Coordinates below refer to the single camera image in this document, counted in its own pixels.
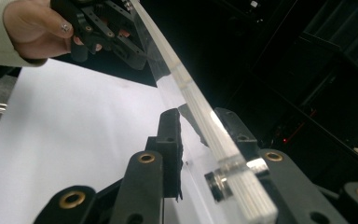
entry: white table surface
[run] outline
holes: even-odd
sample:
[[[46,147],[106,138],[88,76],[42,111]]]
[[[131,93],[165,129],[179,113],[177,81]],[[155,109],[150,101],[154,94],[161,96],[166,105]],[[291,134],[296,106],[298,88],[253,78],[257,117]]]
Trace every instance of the white table surface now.
[[[32,223],[61,189],[122,178],[163,111],[153,87],[53,60],[23,68],[0,120],[0,223]]]

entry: clear acrylic piece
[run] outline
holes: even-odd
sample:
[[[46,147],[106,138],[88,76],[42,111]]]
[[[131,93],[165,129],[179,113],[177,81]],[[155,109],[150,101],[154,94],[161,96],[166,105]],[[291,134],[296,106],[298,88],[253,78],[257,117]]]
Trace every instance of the clear acrylic piece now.
[[[186,213],[191,213],[199,219],[188,220],[191,223],[275,223],[276,206],[246,166],[193,78],[141,4],[137,0],[131,0],[131,4],[131,15],[162,101],[167,109],[179,108],[182,115],[182,188],[184,201],[191,201],[183,204],[192,209],[184,208],[183,212],[177,205],[179,219],[186,220]],[[215,169],[226,176],[233,194],[220,203],[214,201],[204,178]]]

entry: black mechanical arm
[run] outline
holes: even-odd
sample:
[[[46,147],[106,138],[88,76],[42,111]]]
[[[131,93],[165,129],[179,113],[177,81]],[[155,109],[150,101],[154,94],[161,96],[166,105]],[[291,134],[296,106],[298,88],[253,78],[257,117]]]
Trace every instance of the black mechanical arm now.
[[[83,46],[73,40],[72,58],[85,62],[89,52],[95,54],[97,44],[112,50],[131,68],[142,70],[146,56],[136,32],[131,14],[110,0],[51,0],[52,9],[60,13],[74,27]]]
[[[54,195],[35,224],[163,223],[164,198],[182,198],[180,173],[183,146],[179,111],[161,114],[158,135],[135,153],[124,177],[95,192],[72,186]]]

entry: hand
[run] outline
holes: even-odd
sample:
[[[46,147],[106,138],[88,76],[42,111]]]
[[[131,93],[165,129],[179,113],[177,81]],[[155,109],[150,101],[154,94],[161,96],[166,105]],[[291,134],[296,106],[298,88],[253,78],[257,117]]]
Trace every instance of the hand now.
[[[46,59],[71,50],[72,25],[49,4],[49,0],[18,0],[5,9],[7,33],[24,59]]]

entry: black bracket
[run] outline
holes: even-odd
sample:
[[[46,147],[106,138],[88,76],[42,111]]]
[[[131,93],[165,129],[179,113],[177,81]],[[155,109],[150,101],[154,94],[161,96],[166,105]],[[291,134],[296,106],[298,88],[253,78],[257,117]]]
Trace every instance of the black bracket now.
[[[54,195],[35,224],[128,224],[163,221],[164,198],[182,198],[180,114],[161,114],[158,136],[149,137],[145,151],[135,153],[124,177],[100,192],[72,186]]]
[[[85,62],[88,53],[95,54],[100,44],[131,68],[142,70],[145,67],[146,55],[126,9],[109,0],[51,0],[50,6],[71,22],[74,35],[84,44],[80,46],[72,40],[71,54],[75,61]]]

